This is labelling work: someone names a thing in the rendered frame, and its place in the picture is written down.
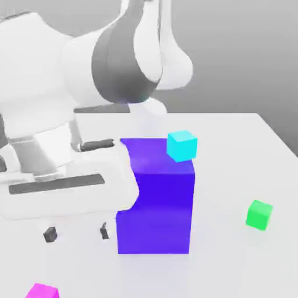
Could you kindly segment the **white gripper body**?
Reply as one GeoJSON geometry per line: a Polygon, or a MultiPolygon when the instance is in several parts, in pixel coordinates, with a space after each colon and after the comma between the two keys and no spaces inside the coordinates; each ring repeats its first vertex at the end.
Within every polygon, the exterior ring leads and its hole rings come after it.
{"type": "Polygon", "coordinates": [[[130,209],[139,196],[126,146],[75,154],[63,173],[49,182],[17,171],[0,173],[0,214],[31,219],[117,212],[130,209]]]}

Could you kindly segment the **small magenta cube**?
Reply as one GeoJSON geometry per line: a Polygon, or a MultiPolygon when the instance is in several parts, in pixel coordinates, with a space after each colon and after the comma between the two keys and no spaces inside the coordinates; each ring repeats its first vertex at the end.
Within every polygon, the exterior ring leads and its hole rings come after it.
{"type": "Polygon", "coordinates": [[[35,283],[25,298],[60,298],[57,288],[35,283]]]}

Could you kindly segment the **small cyan cube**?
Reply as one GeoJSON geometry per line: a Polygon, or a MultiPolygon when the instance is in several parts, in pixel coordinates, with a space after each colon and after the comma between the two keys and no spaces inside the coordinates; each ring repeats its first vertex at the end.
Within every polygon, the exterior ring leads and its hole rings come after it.
{"type": "Polygon", "coordinates": [[[175,161],[194,159],[197,155],[198,138],[187,130],[168,133],[166,153],[175,161]]]}

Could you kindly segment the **small green cube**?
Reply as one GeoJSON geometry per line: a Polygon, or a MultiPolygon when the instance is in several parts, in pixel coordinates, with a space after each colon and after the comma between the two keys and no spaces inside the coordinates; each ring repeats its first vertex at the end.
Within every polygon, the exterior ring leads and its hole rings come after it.
{"type": "Polygon", "coordinates": [[[272,205],[254,200],[247,212],[246,225],[258,230],[266,230],[272,210],[272,205]]]}

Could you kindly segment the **large blue box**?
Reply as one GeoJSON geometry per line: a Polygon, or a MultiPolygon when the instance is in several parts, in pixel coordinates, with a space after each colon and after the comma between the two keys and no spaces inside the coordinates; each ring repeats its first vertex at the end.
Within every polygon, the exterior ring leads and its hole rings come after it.
{"type": "Polygon", "coordinates": [[[122,138],[139,187],[133,206],[116,215],[120,254],[187,254],[190,247],[195,171],[175,162],[165,139],[122,138]]]}

